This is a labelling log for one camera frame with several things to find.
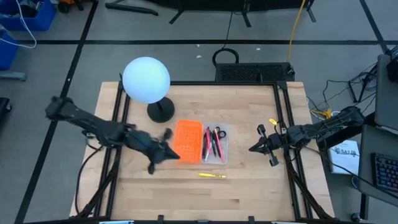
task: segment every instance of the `white globe lamp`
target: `white globe lamp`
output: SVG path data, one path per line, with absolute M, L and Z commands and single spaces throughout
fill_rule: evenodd
M 147 112 L 153 121 L 163 123 L 173 117 L 174 104 L 165 97 L 170 75 L 162 62 L 151 57 L 134 59 L 124 69 L 122 83 L 128 96 L 149 104 Z

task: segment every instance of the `red pen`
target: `red pen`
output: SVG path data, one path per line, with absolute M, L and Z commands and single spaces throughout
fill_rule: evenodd
M 216 133 L 215 136 L 217 138 L 217 146 L 218 149 L 220 150 L 220 157 L 221 157 L 221 161 L 224 163 L 224 154 L 223 154 L 223 150 L 221 149 L 221 144 L 220 144 L 220 140 L 218 139 L 218 133 L 217 133 L 217 129 L 214 129 L 214 132 Z

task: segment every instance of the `keyboard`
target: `keyboard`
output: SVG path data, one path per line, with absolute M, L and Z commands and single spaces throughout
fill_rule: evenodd
M 398 192 L 398 158 L 380 153 L 372 153 L 374 185 Z
M 218 63 L 216 81 L 294 81 L 289 63 Z

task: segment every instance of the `clear plastic container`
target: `clear plastic container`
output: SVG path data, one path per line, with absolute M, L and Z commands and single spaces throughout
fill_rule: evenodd
M 225 165 L 228 163 L 228 139 L 229 139 L 229 132 L 228 132 L 228 124 L 225 123 L 204 123 L 203 124 L 203 137 L 206 137 L 206 130 L 209 128 L 210 130 L 210 136 L 214 136 L 212 133 L 213 131 L 219 127 L 220 131 L 218 133 L 218 139 L 220 141 L 220 145 L 218 145 L 218 141 L 216 138 L 212 138 L 211 141 L 213 142 L 211 146 L 211 150 L 208 153 L 208 144 L 207 140 L 203 141 L 202 145 L 202 157 L 201 157 L 201 162 L 204 164 L 219 164 L 219 165 Z M 217 146 L 219 147 L 222 158 L 218 153 Z

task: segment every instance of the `blue bin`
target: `blue bin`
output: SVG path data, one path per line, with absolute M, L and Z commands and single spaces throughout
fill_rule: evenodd
M 0 9 L 2 14 L 10 14 L 18 10 L 15 0 L 6 0 L 6 7 L 4 5 Z M 30 30 L 48 30 L 55 17 L 57 10 L 54 8 L 50 0 L 44 0 L 42 7 L 39 9 L 35 18 L 24 17 L 25 23 Z M 19 17 L 3 17 L 0 16 L 0 24 L 7 30 L 26 30 Z
M 8 42 L 17 43 L 4 29 L 0 29 L 0 37 Z M 0 40 L 0 70 L 10 69 L 11 63 L 17 53 L 18 46 Z

